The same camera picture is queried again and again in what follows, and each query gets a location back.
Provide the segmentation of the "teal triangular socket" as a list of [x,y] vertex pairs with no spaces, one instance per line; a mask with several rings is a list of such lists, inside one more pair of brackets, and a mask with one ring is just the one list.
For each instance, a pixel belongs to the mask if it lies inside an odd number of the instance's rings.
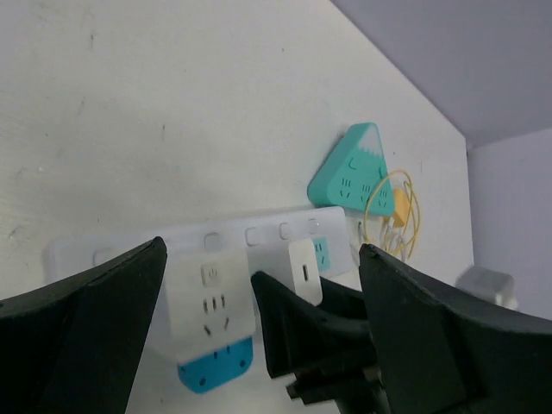
[[316,206],[341,206],[373,216],[391,216],[395,209],[378,127],[373,122],[349,127],[318,169],[307,188]]

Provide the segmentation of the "yellow charger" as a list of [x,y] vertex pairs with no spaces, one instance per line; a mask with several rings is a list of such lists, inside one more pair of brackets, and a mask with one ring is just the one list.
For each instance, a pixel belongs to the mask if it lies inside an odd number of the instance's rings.
[[403,228],[409,219],[411,201],[405,190],[395,188],[393,190],[394,212],[392,215],[392,226],[395,229]]

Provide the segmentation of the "white cube socket adapter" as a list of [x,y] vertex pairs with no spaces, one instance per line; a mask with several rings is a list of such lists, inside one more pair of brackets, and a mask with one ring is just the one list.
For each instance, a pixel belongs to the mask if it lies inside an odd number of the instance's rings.
[[187,362],[256,329],[248,255],[243,249],[168,257],[169,354]]

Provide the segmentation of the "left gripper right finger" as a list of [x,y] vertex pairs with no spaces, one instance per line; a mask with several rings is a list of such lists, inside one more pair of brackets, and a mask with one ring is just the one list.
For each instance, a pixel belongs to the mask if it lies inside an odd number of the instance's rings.
[[374,245],[359,274],[394,413],[549,413],[551,322],[476,298]]

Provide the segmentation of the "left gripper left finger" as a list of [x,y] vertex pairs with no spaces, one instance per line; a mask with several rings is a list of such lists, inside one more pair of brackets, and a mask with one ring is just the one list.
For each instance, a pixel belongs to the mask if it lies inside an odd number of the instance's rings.
[[155,237],[1,302],[3,413],[123,413],[166,268]]

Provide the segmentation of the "white charger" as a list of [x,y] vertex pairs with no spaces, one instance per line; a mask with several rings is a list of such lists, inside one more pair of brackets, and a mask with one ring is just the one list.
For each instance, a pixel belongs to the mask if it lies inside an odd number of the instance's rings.
[[306,302],[319,305],[323,300],[323,291],[314,243],[310,238],[291,241],[288,244],[288,253],[292,289]]

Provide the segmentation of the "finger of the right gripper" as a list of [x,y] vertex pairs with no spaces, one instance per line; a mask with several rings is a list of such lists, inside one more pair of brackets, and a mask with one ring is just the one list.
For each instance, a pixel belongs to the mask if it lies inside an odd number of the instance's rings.
[[294,375],[290,399],[333,402],[341,413],[390,412],[360,292],[322,279],[323,300],[314,305],[264,272],[251,283],[268,374]]

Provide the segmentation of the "blue plug adapter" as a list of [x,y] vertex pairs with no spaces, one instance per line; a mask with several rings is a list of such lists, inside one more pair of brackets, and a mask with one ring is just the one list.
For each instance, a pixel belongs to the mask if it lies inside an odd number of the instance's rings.
[[178,365],[178,376],[188,390],[204,394],[242,376],[253,360],[254,341],[250,336]]

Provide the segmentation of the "white colourful power strip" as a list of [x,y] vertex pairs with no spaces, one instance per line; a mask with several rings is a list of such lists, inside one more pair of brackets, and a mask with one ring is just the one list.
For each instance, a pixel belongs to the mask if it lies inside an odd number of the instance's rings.
[[158,229],[63,236],[43,250],[45,281],[53,283],[98,266],[155,236],[163,238],[169,253],[181,254],[214,253],[226,248],[251,248],[257,253],[265,247],[310,238],[321,276],[333,279],[356,269],[345,212],[341,207],[327,207]]

